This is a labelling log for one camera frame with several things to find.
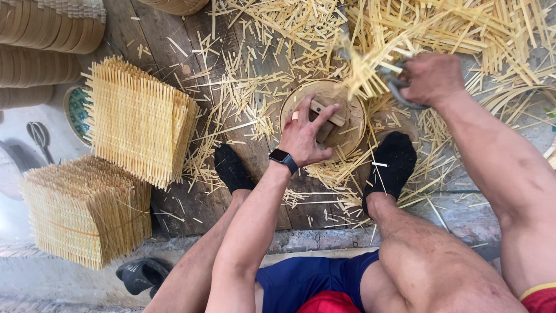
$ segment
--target woven bamboo panel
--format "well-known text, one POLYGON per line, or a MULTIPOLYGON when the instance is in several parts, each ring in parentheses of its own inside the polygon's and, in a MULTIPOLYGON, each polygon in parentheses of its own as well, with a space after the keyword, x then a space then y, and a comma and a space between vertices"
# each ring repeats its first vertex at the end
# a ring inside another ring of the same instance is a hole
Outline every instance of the woven bamboo panel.
POLYGON ((74 82, 81 64, 70 53, 0 45, 0 87, 27 88, 74 82))
POLYGON ((99 270, 151 235, 151 186, 85 155, 21 179, 37 246, 99 270))
POLYGON ((93 63, 86 91, 94 154, 166 188, 183 171, 199 106, 121 57, 93 63))
POLYGON ((0 110, 47 103, 52 98, 52 85, 29 88, 0 88, 0 110))
POLYGON ((0 43, 91 53, 102 41, 102 0, 0 0, 0 43))
POLYGON ((175 15, 190 15, 202 9, 209 0, 138 0, 149 6, 175 15))

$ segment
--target man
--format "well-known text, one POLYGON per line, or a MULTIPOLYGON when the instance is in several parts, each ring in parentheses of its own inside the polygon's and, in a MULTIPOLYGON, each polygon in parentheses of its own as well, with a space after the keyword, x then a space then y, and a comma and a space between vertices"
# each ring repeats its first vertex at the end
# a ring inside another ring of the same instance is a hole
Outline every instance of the man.
MULTIPOLYGON (((406 65, 411 86, 402 95, 443 117, 467 172, 498 217, 504 280, 454 236, 396 206, 416 159, 409 137, 398 132, 374 153, 389 165, 376 169, 384 187, 367 186, 363 198, 384 238, 377 252, 339 260, 293 258, 259 270, 291 164, 271 160, 254 187, 237 155, 223 145, 215 164, 232 202, 145 312, 554 312, 555 172, 531 143, 465 91, 456 56, 421 54, 406 65)), ((280 143, 300 167, 332 154, 317 148, 315 134, 337 107, 327 107, 311 123, 310 100, 301 102, 297 119, 288 118, 280 143)), ((374 175, 373 168, 369 181, 374 175)))

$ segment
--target wooden floor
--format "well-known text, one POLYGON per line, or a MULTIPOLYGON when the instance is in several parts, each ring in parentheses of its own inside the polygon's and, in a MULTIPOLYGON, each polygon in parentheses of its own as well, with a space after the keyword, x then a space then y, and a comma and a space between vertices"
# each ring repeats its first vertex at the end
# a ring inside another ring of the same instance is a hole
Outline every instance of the wooden floor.
MULTIPOLYGON (((209 53, 206 65, 203 58, 196 53, 191 53, 191 50, 200 49, 198 34, 201 38, 205 38, 212 32, 212 19, 207 14, 211 10, 210 5, 205 6, 196 14, 190 15, 182 19, 180 16, 166 14, 161 11, 155 10, 152 7, 142 4, 135 0, 118 0, 118 1, 105 1, 107 10, 107 27, 105 32, 105 40, 101 46, 90 55, 80 56, 80 61, 83 69, 87 72, 92 61, 101 61, 105 56, 123 55, 125 60, 142 68, 145 71, 152 69, 150 72, 160 80, 174 86, 179 87, 179 84, 174 76, 174 73, 180 80, 185 79, 193 73, 198 73, 205 70, 207 67, 212 67, 210 72, 210 79, 212 82, 220 81, 222 74, 225 73, 225 64, 219 56, 214 53, 209 53), (131 17, 139 17, 140 20, 132 20, 131 17), (170 41, 167 37, 172 38, 187 54, 185 57, 176 49, 172 49, 170 41), (148 55, 143 53, 141 58, 138 57, 139 45, 149 47, 152 54, 148 55), (177 63, 182 63, 185 66, 170 66, 177 63)), ((242 16, 245 20, 249 17, 245 14, 242 16)), ((239 23, 235 23, 230 29, 227 25, 230 21, 230 15, 222 15, 216 17, 216 37, 222 38, 221 43, 216 43, 212 47, 215 51, 227 53, 230 51, 238 52, 240 43, 244 39, 243 28, 239 23)), ((272 44, 276 45, 277 38, 274 39, 272 44)), ((244 52, 246 52, 246 45, 257 47, 257 43, 249 35, 245 38, 244 52)), ((282 50, 282 55, 278 57, 281 61, 281 66, 278 66, 273 60, 266 60, 265 63, 252 62, 258 75, 271 74, 281 70, 287 70, 287 61, 285 59, 285 50, 282 50)), ((275 52, 275 48, 270 46, 268 54, 271 55, 275 52)), ((197 80, 190 80, 183 82, 183 86, 192 86, 195 84, 205 84, 208 82, 208 77, 202 77, 197 80)), ((274 85, 269 84, 271 90, 274 87, 280 88, 283 82, 275 82, 274 85)), ((293 82, 290 88, 295 88, 297 84, 293 82)), ((214 98, 218 99, 218 87, 213 86, 214 98)), ((201 98, 202 94, 209 94, 208 87, 201 87, 201 93, 197 93, 194 97, 201 98)), ((259 94, 256 98, 262 105, 262 95, 259 94)), ((199 101, 198 104, 204 109, 211 107, 212 104, 208 101, 199 101)), ((277 110, 280 109, 281 102, 275 104, 277 110)), ((229 119, 226 126, 235 126, 241 122, 233 123, 229 119)), ((198 131, 204 126, 206 120, 201 120, 198 123, 198 131)), ((268 166, 268 153, 274 149, 276 142, 268 142, 265 139, 261 141, 248 140, 243 136, 243 130, 235 130, 228 132, 231 140, 244 141, 245 145, 236 144, 234 149, 244 161, 244 165, 250 172, 255 181, 258 181, 266 167, 268 166)), ((358 175, 361 183, 364 183, 365 177, 368 176, 368 167, 361 167, 358 175)), ((173 237, 182 237, 191 234, 202 234, 207 232, 219 217, 224 213, 231 200, 231 195, 227 189, 219 189, 210 195, 206 195, 207 186, 201 183, 196 183, 191 191, 188 193, 189 185, 184 181, 184 184, 172 184, 170 191, 167 193, 163 190, 154 189, 152 197, 159 208, 166 212, 172 212, 175 215, 183 218, 185 222, 178 219, 164 215, 164 224, 168 227, 173 237), (185 209, 185 213, 179 206, 177 199, 179 199, 185 209), (197 218, 202 223, 196 222, 193 218, 197 218)), ((306 177, 302 172, 301 177, 297 174, 292 178, 290 188, 294 188, 304 192, 325 192, 326 189, 316 179, 306 177)), ((325 201, 333 200, 332 195, 315 195, 311 197, 312 201, 325 201)), ((328 212, 338 214, 336 208, 332 205, 324 204, 322 206, 297 206, 294 209, 282 206, 277 223, 277 229, 308 229, 311 228, 307 221, 307 216, 313 217, 312 228, 322 228, 325 225, 323 209, 327 208, 328 212)))

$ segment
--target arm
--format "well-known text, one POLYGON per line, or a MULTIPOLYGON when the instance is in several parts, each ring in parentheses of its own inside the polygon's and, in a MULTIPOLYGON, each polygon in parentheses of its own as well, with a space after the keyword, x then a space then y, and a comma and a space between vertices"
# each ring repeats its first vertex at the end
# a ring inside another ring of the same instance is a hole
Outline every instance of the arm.
POLYGON ((530 142, 465 91, 456 56, 427 53, 406 65, 412 81, 402 94, 443 117, 465 169, 498 217, 502 272, 514 295, 556 282, 555 172, 530 142))
MULTIPOLYGON (((300 167, 329 159, 333 151, 320 150, 315 136, 340 106, 327 107, 311 123, 309 106, 313 97, 306 97, 297 107, 299 120, 288 117, 280 142, 280 149, 288 152, 300 167)), ((255 311, 255 275, 272 241, 278 208, 290 177, 287 166, 271 161, 234 216, 212 270, 207 312, 255 311)))

